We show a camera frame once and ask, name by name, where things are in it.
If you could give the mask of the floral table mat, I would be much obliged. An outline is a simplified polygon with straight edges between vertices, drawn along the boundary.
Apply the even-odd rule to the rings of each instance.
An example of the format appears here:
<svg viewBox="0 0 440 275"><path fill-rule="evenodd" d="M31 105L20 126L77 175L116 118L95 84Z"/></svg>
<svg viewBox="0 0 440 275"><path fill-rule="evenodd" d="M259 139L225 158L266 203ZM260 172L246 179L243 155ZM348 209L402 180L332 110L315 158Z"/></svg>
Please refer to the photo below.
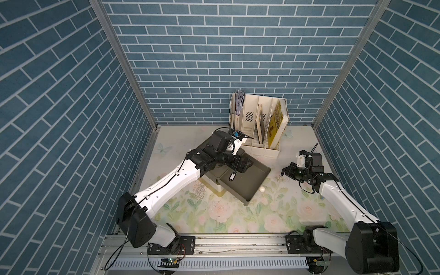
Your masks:
<svg viewBox="0 0 440 275"><path fill-rule="evenodd" d="M180 233L288 233L312 225L348 231L334 207L310 185L271 172L262 186L265 192L259 190L244 206L229 192L220 198L197 180L169 199L154 221L170 223Z"/></svg>

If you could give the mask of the metal corner post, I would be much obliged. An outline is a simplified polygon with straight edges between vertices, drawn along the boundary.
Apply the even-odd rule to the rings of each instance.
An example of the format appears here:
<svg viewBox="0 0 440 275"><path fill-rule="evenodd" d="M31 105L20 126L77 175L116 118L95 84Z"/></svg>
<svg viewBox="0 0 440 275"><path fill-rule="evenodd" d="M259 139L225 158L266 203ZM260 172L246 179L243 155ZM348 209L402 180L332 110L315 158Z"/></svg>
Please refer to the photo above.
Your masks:
<svg viewBox="0 0 440 275"><path fill-rule="evenodd" d="M376 5L372 9L372 12L362 29L362 31L359 34L359 37L357 38L354 46L352 47L348 58L346 62L343 64L341 71L337 78L335 79L335 82L330 89L326 99L323 101L323 105L321 109L318 111L317 116L313 120L312 123L312 129L316 132L320 123L323 121L325 114L327 113L328 109L330 108L330 105L332 104L333 100L335 99L336 95L338 94L340 88L342 87L343 83L345 82L348 74L350 73L351 69L353 68L354 64L356 63L358 57L360 56L362 50L364 49L367 41L369 40L370 36L372 35L372 32L374 31L375 27L378 25L379 20L382 18L386 8L390 4L390 0L379 0L377 1Z"/></svg>
<svg viewBox="0 0 440 275"><path fill-rule="evenodd" d="M138 102L141 105L141 108L146 115L146 118L148 122L150 123L152 130L156 131L158 124L146 102L146 99L143 95L143 92L140 88L140 85L135 77L135 74L133 72L133 69L130 66L129 60L124 52L124 49L118 39L118 36L114 30L114 27L112 26L111 20L106 12L106 9L104 7L104 4L102 1L98 0L90 0L90 5L95 12L95 15L100 23L100 25L103 28L103 31L117 57L119 60L119 63L123 69L123 72L125 73L127 80L132 87L134 94L138 100Z"/></svg>

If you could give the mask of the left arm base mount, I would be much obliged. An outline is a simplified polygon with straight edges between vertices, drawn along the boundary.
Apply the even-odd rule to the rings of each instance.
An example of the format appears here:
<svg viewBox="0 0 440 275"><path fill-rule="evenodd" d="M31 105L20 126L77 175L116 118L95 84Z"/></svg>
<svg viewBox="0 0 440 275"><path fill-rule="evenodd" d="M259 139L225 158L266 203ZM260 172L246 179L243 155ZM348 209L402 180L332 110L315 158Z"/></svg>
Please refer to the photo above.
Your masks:
<svg viewBox="0 0 440 275"><path fill-rule="evenodd" d="M148 243L150 255L193 255L196 237L181 235L169 223L166 226L158 225L157 230Z"/></svg>

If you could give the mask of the olive and cream drawer cabinet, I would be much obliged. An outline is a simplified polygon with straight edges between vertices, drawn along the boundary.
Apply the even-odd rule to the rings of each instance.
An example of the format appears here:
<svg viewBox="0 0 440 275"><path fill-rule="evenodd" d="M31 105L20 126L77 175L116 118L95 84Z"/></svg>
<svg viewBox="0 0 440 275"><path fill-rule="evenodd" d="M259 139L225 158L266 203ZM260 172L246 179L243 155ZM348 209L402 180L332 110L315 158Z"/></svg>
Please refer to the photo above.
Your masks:
<svg viewBox="0 0 440 275"><path fill-rule="evenodd" d="M238 200L243 201L242 196L237 191L239 173L236 172L237 175L234 181L229 181L229 176L232 172L236 171L233 171L227 165L218 165L212 171L202 176L199 181L220 198L229 192Z"/></svg>

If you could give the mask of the white file organizer rack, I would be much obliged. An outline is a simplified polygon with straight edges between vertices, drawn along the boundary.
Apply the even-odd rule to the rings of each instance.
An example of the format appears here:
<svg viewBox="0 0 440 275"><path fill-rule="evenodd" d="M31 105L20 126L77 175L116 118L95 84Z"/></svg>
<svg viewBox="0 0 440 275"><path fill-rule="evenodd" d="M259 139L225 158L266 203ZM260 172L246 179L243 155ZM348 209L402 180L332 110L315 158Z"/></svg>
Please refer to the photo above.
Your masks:
<svg viewBox="0 0 440 275"><path fill-rule="evenodd" d="M273 108L277 104L277 97L259 96L245 94L244 106L241 112L241 132L249 135L253 139L248 139L241 147L245 152L255 156L276 159L280 153L280 141L276 149L270 149L268 146L268 125ZM257 136L256 117L257 105L262 104L264 113L264 144L260 144Z"/></svg>

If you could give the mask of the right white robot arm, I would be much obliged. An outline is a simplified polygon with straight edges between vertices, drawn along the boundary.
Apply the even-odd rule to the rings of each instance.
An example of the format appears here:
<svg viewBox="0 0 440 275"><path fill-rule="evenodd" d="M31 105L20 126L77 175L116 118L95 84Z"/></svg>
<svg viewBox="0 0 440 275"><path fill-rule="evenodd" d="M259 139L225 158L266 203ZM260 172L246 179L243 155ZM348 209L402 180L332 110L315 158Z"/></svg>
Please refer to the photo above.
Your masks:
<svg viewBox="0 0 440 275"><path fill-rule="evenodd" d="M359 275L399 270L396 228L379 221L346 192L336 176L325 173L320 153L301 150L297 161L284 167L281 175L299 184L308 183L334 207L350 230L337 233L325 226L307 226L303 234L285 237L288 253L336 253Z"/></svg>

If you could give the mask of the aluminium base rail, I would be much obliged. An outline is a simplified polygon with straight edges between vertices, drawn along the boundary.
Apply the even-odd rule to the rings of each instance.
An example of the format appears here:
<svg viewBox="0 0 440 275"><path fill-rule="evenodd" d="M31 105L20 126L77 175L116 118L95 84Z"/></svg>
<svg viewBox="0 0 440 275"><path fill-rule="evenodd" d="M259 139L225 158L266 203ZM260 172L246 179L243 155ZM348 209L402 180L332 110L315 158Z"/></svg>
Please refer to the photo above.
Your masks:
<svg viewBox="0 0 440 275"><path fill-rule="evenodd" d="M180 252L166 252L158 245L145 244L138 248L129 242L119 253L118 260L145 259L147 257L178 256L185 259L195 257L285 257L327 256L336 253L335 248L325 245L307 246L300 233L256 233L256 234L183 234L180 238Z"/></svg>

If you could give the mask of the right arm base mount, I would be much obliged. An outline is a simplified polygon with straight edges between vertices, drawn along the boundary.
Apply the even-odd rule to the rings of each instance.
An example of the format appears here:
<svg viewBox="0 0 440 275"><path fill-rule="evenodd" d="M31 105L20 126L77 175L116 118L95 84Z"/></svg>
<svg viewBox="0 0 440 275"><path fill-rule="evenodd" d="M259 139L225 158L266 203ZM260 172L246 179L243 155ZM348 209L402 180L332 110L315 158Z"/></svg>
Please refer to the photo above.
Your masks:
<svg viewBox="0 0 440 275"><path fill-rule="evenodd" d="M326 229L325 226L307 226L302 233L295 230L285 236L288 254L332 254L333 251L315 243L314 230Z"/></svg>

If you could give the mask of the left metal corner post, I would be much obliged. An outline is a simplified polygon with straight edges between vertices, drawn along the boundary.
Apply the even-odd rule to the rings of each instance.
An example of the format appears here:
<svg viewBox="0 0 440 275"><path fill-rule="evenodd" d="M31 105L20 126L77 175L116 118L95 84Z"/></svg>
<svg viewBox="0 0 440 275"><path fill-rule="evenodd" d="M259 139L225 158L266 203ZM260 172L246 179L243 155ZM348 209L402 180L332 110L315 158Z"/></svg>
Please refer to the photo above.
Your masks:
<svg viewBox="0 0 440 275"><path fill-rule="evenodd" d="M95 12L95 15L100 23L100 25L103 28L103 31L117 57L119 60L119 63L123 69L123 72L125 73L127 80L132 87L134 94L138 100L138 102L141 105L141 108L146 115L146 118L148 122L150 123L152 130L156 131L158 124L146 102L146 99L143 95L143 92L140 88L140 85L135 77L135 74L133 72L133 69L130 66L129 60L124 52L124 49L118 39L118 36L114 30L114 27L112 26L111 20L106 12L106 9L104 7L104 4L102 1L98 0L90 0L90 5Z"/></svg>

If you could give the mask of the yellow cover book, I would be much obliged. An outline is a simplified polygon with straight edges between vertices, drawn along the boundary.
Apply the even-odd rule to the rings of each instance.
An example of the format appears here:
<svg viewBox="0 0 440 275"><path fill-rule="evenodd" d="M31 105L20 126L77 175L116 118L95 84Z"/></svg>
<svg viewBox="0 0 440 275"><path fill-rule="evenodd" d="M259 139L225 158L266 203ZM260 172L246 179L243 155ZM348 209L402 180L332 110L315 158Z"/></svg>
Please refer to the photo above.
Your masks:
<svg viewBox="0 0 440 275"><path fill-rule="evenodd" d="M284 130L289 122L286 101L278 99L277 104L273 108L268 125L268 146L270 149L276 149Z"/></svg>

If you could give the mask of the right metal corner post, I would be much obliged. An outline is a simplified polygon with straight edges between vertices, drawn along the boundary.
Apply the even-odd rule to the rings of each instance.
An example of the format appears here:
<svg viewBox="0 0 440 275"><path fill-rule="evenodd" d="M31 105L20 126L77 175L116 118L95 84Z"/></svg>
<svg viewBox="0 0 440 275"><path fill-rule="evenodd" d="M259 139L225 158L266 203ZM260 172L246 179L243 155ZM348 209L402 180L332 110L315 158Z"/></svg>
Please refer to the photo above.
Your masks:
<svg viewBox="0 0 440 275"><path fill-rule="evenodd" d="M320 123L323 121L325 114L327 113L328 109L330 108L330 105L332 104L333 100L335 99L336 95L338 94L340 88L342 87L343 83L345 82L348 74L350 73L351 69L353 68L354 64L356 63L358 57L360 56L362 50L364 49L367 41L369 40L370 36L372 35L372 32L374 31L375 27L378 25L379 20L382 18L386 8L390 4L390 0L379 0L377 1L376 5L372 9L372 12L362 29L362 31L359 34L359 37L357 38L354 46L352 47L348 58L346 62L343 64L341 71L337 78L335 79L335 82L330 89L326 99L323 101L323 105L321 109L318 111L317 116L313 120L312 123L312 129L316 132Z"/></svg>

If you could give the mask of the black car key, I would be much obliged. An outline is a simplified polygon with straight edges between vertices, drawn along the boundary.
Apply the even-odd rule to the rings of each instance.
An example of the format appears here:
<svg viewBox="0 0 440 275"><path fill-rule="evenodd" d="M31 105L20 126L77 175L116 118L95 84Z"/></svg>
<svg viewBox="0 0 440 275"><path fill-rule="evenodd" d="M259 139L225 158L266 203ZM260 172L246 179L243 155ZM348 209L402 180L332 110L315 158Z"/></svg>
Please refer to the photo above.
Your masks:
<svg viewBox="0 0 440 275"><path fill-rule="evenodd" d="M232 172L229 176L229 181L234 181L236 175L237 175L236 172Z"/></svg>

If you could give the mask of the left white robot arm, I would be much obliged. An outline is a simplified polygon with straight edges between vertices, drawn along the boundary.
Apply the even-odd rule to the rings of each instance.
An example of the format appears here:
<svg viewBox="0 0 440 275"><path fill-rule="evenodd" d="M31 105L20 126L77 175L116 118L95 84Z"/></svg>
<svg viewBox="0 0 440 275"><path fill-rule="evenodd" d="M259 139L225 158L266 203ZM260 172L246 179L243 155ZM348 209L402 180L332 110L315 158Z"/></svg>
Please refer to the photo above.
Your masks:
<svg viewBox="0 0 440 275"><path fill-rule="evenodd" d="M189 151L182 162L164 178L134 195L123 194L118 201L116 223L134 248L151 242L162 247L173 246L178 233L170 225L153 222L158 210L177 192L198 180L217 166L228 166L234 181L253 165L248 157L239 154L249 135L228 127L216 129L206 144Z"/></svg>

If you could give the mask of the blue spine book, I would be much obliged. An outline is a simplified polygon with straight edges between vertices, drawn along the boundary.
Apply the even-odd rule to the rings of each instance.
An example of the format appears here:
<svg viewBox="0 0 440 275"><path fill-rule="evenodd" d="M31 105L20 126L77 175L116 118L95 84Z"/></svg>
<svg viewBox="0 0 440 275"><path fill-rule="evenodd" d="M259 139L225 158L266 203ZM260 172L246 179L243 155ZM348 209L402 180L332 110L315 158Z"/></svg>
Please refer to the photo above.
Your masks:
<svg viewBox="0 0 440 275"><path fill-rule="evenodd" d="M232 96L230 105L230 127L241 130L241 112L245 101L245 91L238 89Z"/></svg>

